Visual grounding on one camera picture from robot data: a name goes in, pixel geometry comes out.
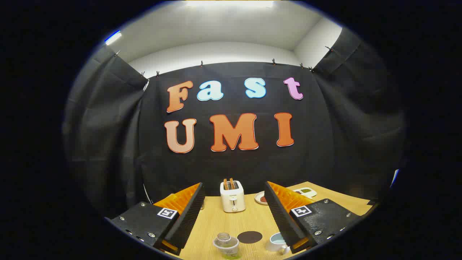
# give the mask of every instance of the pink letter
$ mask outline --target pink letter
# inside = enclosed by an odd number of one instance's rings
[[[300,86],[300,83],[296,82],[293,78],[288,78],[284,81],[284,84],[289,87],[289,94],[293,99],[300,100],[303,98],[303,94],[297,91],[297,87]]]

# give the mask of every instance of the blue light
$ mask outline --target blue light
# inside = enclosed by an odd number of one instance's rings
[[[116,32],[114,32],[111,36],[109,36],[104,42],[108,42],[112,37],[114,37],[116,34],[120,33],[120,30],[117,30]]]
[[[400,171],[399,169],[397,169],[397,170],[395,171],[395,175],[393,176],[393,180],[391,181],[390,187],[391,187],[391,186],[393,185],[393,183],[395,182],[396,176],[398,175],[398,172],[399,172],[399,171]]]

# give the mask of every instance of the toaster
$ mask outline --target toaster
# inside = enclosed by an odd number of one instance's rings
[[[234,180],[233,183],[235,189],[231,189],[229,181],[220,184],[221,204],[223,205],[223,210],[229,213],[245,210],[244,188],[242,188],[241,183],[237,180]],[[224,185],[227,185],[229,189],[225,190]]]

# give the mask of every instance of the black fabric backdrop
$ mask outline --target black fabric backdrop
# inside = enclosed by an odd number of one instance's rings
[[[104,216],[116,216],[145,197],[134,160],[146,83],[103,46],[82,68],[67,99],[63,134],[69,171]]]
[[[291,186],[310,181],[352,196],[376,199],[391,184],[404,144],[404,115],[396,83],[374,51],[348,30],[326,48],[314,68],[264,62],[228,62],[180,69],[150,78],[141,102],[140,152],[146,188],[158,200],[199,181],[208,196],[219,196],[219,183],[233,177],[246,193],[263,190],[266,180]],[[247,78],[263,78],[263,98],[245,94]],[[283,81],[300,82],[302,100],[293,99]],[[167,88],[191,80],[184,107],[167,113]],[[222,84],[220,100],[199,101],[199,85]],[[278,147],[274,114],[292,114],[295,140]],[[243,113],[254,113],[256,150],[213,152],[212,115],[224,114],[233,126]],[[164,122],[176,120],[178,143],[186,142],[182,121],[195,118],[194,148],[169,150]]]
[[[261,99],[246,96],[244,81],[263,78]],[[293,99],[283,80],[300,83]],[[167,113],[167,88],[191,80],[184,107]],[[199,86],[218,80],[224,97],[199,101]],[[400,167],[405,120],[396,82],[371,47],[343,29],[332,51],[311,72],[292,65],[227,62],[180,69],[147,80],[108,48],[95,54],[74,84],[64,136],[71,169],[92,204],[108,217],[146,200],[160,200],[197,182],[219,196],[219,183],[233,177],[245,193],[264,181],[290,186],[304,181],[351,196],[378,199]],[[295,143],[278,147],[274,114],[292,114]],[[225,114],[234,126],[254,113],[256,150],[212,152],[210,116]],[[186,154],[167,146],[164,123],[195,118],[195,145]]]

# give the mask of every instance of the table surface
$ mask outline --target table surface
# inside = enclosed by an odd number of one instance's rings
[[[357,215],[365,214],[372,207],[367,205],[369,202],[367,199],[348,196],[308,181],[287,188],[295,190],[304,187],[311,188],[317,192],[313,200],[331,199]],[[236,213],[223,211],[221,197],[205,197],[204,209],[200,210],[197,216],[185,248],[176,257],[185,260],[224,260],[220,251],[213,246],[212,240],[220,232],[226,232],[233,237],[237,237],[245,231],[260,232],[263,238],[253,244],[240,243],[240,260],[280,260],[304,252],[302,250],[295,254],[289,252],[285,255],[280,255],[278,252],[269,252],[265,249],[265,243],[270,236],[278,233],[279,230],[268,205],[257,203],[255,194],[245,194],[246,209]]]

